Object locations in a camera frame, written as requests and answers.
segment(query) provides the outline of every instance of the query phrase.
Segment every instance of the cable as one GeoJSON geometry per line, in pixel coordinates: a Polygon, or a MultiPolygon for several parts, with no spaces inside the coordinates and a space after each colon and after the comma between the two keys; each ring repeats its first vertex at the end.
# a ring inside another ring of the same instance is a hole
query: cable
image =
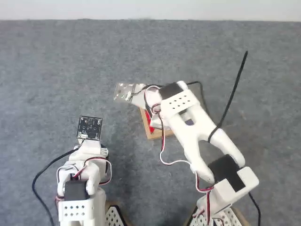
{"type": "Polygon", "coordinates": [[[84,143],[84,141],[85,140],[83,139],[83,141],[81,142],[81,144],[77,148],[75,148],[71,151],[68,151],[65,154],[62,154],[62,155],[58,156],[57,158],[53,159],[47,166],[45,166],[40,172],[37,173],[37,175],[34,177],[34,179],[32,181],[32,192],[36,196],[36,198],[39,200],[39,202],[42,204],[45,211],[47,212],[51,226],[55,226],[55,223],[53,221],[53,218],[51,216],[51,213],[50,213],[50,210],[49,210],[48,206],[44,203],[44,201],[42,200],[42,198],[39,196],[38,192],[36,191],[36,188],[35,188],[36,181],[39,178],[39,176],[42,173],[44,173],[53,163],[55,163],[56,161],[62,159],[65,156],[67,156],[69,154],[72,154],[73,152],[77,151],[81,147],[81,145],[84,143]]]}
{"type": "Polygon", "coordinates": [[[147,108],[147,109],[149,109],[149,107],[150,107],[149,104],[148,104],[148,102],[147,102],[147,91],[150,90],[150,89],[152,89],[152,88],[155,88],[155,89],[157,89],[157,90],[160,89],[160,87],[159,87],[159,86],[156,86],[156,85],[151,85],[151,86],[149,86],[148,88],[145,89],[143,98],[144,98],[145,105],[146,105],[146,108],[147,108]]]}
{"type": "Polygon", "coordinates": [[[75,166],[75,163],[74,164],[71,164],[71,165],[63,165],[61,166],[60,168],[57,169],[56,171],[56,182],[59,183],[60,182],[60,178],[59,178],[59,172],[61,170],[71,170],[71,169],[75,169],[77,172],[79,171],[79,169],[75,166]]]}
{"type": "Polygon", "coordinates": [[[245,65],[247,56],[248,56],[248,51],[245,52],[245,55],[244,55],[243,60],[241,62],[241,65],[240,65],[240,68],[239,68],[239,71],[238,71],[238,74],[237,74],[237,77],[236,77],[236,80],[235,80],[235,84],[233,86],[233,90],[231,92],[231,95],[230,95],[229,101],[226,105],[226,108],[224,110],[224,113],[222,114],[222,118],[221,118],[220,122],[217,124],[217,126],[215,127],[215,129],[212,130],[212,132],[210,133],[210,135],[208,137],[208,143],[210,143],[213,134],[222,126],[222,123],[223,123],[223,121],[224,121],[224,119],[225,119],[225,117],[228,113],[229,107],[231,105],[232,99],[234,97],[234,94],[235,94],[235,91],[236,91],[236,88],[237,88],[237,85],[238,85],[238,82],[239,82],[239,79],[240,79],[240,75],[241,75],[241,73],[244,69],[244,65],[245,65]]]}
{"type": "Polygon", "coordinates": [[[210,191],[207,193],[207,225],[210,223],[210,191]]]}
{"type": "Polygon", "coordinates": [[[106,184],[108,184],[108,183],[111,181],[111,179],[112,179],[112,164],[110,163],[109,160],[107,160],[106,158],[103,158],[103,157],[91,157],[91,158],[86,159],[85,162],[84,162],[84,167],[83,167],[80,171],[78,171],[78,172],[73,176],[73,178],[77,178],[77,177],[82,173],[82,171],[86,168],[86,166],[87,166],[86,163],[87,163],[88,161],[90,161],[90,160],[95,160],[95,159],[101,159],[101,160],[104,160],[104,161],[106,161],[106,162],[110,165],[110,172],[111,172],[111,174],[110,174],[110,179],[107,180],[107,181],[105,181],[105,182],[100,182],[99,185],[106,185],[106,184]]]}
{"type": "Polygon", "coordinates": [[[187,164],[189,164],[190,165],[190,162],[189,161],[187,161],[187,160],[176,160],[176,161],[173,161],[173,162],[165,162],[163,159],[162,159],[162,153],[164,152],[164,150],[165,150],[165,129],[164,129],[164,124],[163,124],[163,120],[162,120],[162,118],[161,118],[161,116],[160,116],[160,112],[158,112],[158,117],[159,117],[159,119],[160,119],[160,121],[161,121],[161,127],[162,127],[162,145],[161,145],[161,151],[160,151],[160,160],[161,160],[161,162],[164,164],[164,165],[167,165],[167,166],[171,166],[171,165],[173,165],[173,164],[175,164],[175,163],[177,163],[177,162],[185,162],[185,163],[187,163],[187,164]]]}
{"type": "Polygon", "coordinates": [[[257,204],[255,199],[253,198],[251,192],[249,192],[249,196],[250,196],[252,202],[254,203],[254,206],[256,207],[256,209],[258,211],[258,223],[257,223],[257,225],[260,226],[260,224],[261,224],[261,211],[260,211],[259,205],[257,204]]]}
{"type": "Polygon", "coordinates": [[[208,187],[208,188],[205,188],[205,189],[200,189],[199,188],[199,178],[198,178],[198,174],[195,173],[196,175],[196,190],[200,193],[208,193],[210,192],[212,189],[214,189],[214,187],[208,187]]]}
{"type": "Polygon", "coordinates": [[[209,115],[209,117],[211,117],[208,106],[207,106],[207,103],[206,103],[206,100],[205,100],[205,96],[204,96],[203,84],[200,81],[192,81],[192,82],[188,82],[186,84],[187,85],[192,85],[192,84],[199,84],[200,85],[201,98],[202,98],[202,101],[204,103],[205,112],[209,115]]]}
{"type": "Polygon", "coordinates": [[[158,86],[159,88],[163,87],[163,86],[157,85],[157,84],[149,84],[149,85],[146,85],[146,86],[144,86],[140,91],[138,91],[138,92],[136,92],[136,93],[132,93],[131,98],[132,98],[133,96],[138,95],[139,93],[141,93],[143,90],[147,89],[147,88],[150,87],[150,86],[158,86]]]}

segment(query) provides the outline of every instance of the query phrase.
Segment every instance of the circuit board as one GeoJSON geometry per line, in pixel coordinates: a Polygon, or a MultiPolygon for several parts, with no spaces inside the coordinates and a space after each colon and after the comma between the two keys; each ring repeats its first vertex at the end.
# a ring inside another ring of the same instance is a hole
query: circuit board
{"type": "Polygon", "coordinates": [[[103,119],[96,117],[81,116],[77,129],[77,138],[88,140],[100,140],[103,119]]]}

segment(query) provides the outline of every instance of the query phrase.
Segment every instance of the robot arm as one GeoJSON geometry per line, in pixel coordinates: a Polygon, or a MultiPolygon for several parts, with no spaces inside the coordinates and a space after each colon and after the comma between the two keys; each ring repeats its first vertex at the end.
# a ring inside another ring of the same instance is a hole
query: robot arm
{"type": "Polygon", "coordinates": [[[159,114],[181,143],[185,156],[191,163],[190,169],[200,178],[214,184],[207,194],[211,203],[209,209],[205,196],[197,202],[200,210],[204,210],[205,214],[211,212],[211,216],[218,214],[259,184],[251,168],[245,167],[242,153],[222,129],[217,129],[210,143],[219,148],[224,156],[209,165],[204,162],[198,141],[207,141],[216,125],[183,81],[162,87],[158,92],[162,98],[159,114]],[[188,113],[193,121],[192,125],[185,123],[181,116],[183,112],[188,113]]]}
{"type": "Polygon", "coordinates": [[[61,226],[105,226],[108,149],[100,144],[101,119],[82,116],[79,149],[57,170],[58,216],[61,226]]]}
{"type": "MultiPolygon", "coordinates": [[[[210,133],[216,125],[203,110],[198,99],[188,89],[183,81],[169,84],[159,90],[162,96],[161,117],[168,122],[169,127],[184,148],[186,158],[191,162],[193,172],[209,183],[214,183],[214,175],[201,158],[198,142],[208,140],[210,133]],[[180,113],[186,111],[193,121],[193,125],[187,125],[180,113]]],[[[245,159],[231,139],[222,130],[218,129],[211,138],[211,144],[219,148],[224,154],[229,154],[234,161],[243,167],[245,159]]]]}

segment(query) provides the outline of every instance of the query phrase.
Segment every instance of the carpet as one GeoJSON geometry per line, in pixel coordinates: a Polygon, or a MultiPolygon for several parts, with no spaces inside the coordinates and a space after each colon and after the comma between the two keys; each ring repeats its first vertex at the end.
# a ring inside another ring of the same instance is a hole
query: carpet
{"type": "MultiPolygon", "coordinates": [[[[201,195],[186,164],[159,162],[139,110],[113,101],[117,82],[201,81],[217,122],[244,51],[245,69],[223,128],[260,180],[262,225],[301,221],[301,24],[234,21],[0,21],[0,218],[6,226],[49,225],[31,182],[76,144],[80,115],[103,117],[113,179],[104,186],[135,226],[181,226],[201,195]]],[[[200,142],[207,163],[220,152],[200,142]]],[[[174,137],[166,161],[183,159],[174,137]]],[[[56,163],[37,190],[57,220],[56,163]]],[[[252,225],[249,197],[234,205],[252,225]]]]}

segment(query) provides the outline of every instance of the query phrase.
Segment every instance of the wooden block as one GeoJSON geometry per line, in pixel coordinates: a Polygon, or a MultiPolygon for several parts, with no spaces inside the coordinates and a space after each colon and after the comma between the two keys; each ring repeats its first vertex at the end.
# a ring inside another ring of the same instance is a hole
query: wooden block
{"type": "MultiPolygon", "coordinates": [[[[140,113],[141,113],[141,117],[142,117],[142,121],[143,121],[143,126],[144,126],[144,129],[145,129],[145,134],[146,134],[146,137],[148,139],[157,139],[157,138],[161,138],[162,137],[162,130],[160,129],[155,129],[152,133],[150,131],[150,127],[149,127],[149,124],[147,122],[147,118],[146,118],[146,115],[145,115],[145,110],[142,109],[142,108],[139,108],[140,109],[140,113]]],[[[170,136],[170,135],[173,135],[174,133],[172,132],[172,130],[165,130],[165,136],[170,136]]]]}

